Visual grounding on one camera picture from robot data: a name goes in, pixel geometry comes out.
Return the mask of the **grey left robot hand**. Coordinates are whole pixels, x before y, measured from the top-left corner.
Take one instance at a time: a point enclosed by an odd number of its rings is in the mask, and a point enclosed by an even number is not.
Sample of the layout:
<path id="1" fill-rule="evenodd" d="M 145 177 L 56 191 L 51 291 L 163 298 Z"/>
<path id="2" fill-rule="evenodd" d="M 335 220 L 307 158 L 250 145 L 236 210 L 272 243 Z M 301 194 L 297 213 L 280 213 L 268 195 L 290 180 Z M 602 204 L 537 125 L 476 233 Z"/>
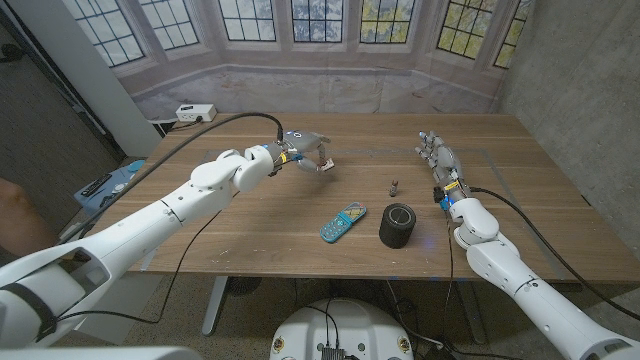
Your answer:
<path id="1" fill-rule="evenodd" d="M 295 163 L 299 169 L 322 173 L 332 169 L 335 164 L 326 156 L 325 145 L 331 140 L 319 133 L 302 130 L 287 131 L 281 141 L 273 143 L 274 169 L 271 176 L 277 174 L 284 164 Z"/>

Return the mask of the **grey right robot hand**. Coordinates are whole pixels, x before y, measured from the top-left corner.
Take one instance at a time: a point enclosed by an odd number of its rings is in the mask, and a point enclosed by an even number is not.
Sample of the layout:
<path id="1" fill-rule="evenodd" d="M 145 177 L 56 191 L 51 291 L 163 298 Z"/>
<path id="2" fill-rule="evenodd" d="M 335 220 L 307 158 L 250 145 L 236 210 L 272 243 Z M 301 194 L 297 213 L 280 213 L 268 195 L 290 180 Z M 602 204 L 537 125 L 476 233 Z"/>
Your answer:
<path id="1" fill-rule="evenodd" d="M 432 170 L 437 186 L 453 201 L 471 197 L 461 162 L 453 150 L 434 131 L 420 132 L 419 136 L 421 143 L 415 151 Z"/>

